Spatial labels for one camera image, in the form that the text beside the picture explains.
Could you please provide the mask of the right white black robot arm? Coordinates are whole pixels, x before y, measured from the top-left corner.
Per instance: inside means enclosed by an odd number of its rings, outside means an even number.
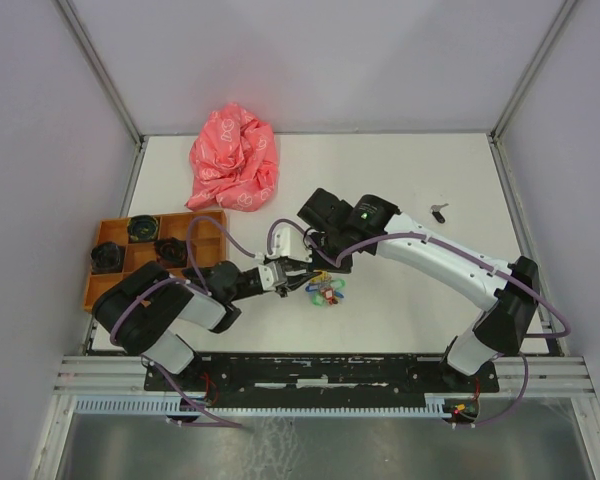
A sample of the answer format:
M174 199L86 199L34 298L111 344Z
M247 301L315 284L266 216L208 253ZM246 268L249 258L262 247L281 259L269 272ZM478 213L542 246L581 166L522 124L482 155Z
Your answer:
M367 252L410 266L470 300L480 311L447 348L439 379L461 391L482 366L519 353L539 303L538 266L525 257L492 259L435 235L399 207L367 194L350 205L318 188L298 212L318 249L337 265Z

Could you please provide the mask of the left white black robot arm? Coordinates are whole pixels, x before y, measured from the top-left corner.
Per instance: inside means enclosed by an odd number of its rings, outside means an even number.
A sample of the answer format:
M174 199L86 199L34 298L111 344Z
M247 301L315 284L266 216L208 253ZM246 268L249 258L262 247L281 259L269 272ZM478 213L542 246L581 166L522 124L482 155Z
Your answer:
M95 320L110 343L166 370L178 389L189 390L201 378L196 352L172 330L180 319L220 334L241 314L238 300L276 293L284 298L320 272L309 264L278 258L249 270L230 261L204 267L186 278L171 275L150 261L103 293L93 304Z

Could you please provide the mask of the key with black fob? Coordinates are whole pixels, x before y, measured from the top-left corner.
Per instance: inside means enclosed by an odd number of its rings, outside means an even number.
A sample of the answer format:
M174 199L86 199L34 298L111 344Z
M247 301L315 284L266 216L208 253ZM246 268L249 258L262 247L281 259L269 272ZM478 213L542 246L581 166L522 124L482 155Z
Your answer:
M434 217L437 223L445 224L446 217L443 215L442 210L448 206L448 203L444 204L435 204L430 208L430 213Z

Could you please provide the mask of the keyring bunch with colourful tags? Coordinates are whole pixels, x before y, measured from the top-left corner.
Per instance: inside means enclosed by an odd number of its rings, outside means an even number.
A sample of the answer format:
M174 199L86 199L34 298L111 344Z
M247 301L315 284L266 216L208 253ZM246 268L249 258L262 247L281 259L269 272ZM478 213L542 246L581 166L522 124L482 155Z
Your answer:
M334 306L344 299L342 290L345 286L346 282L343 279L321 271L307 283L304 291L309 295L313 305L318 307Z

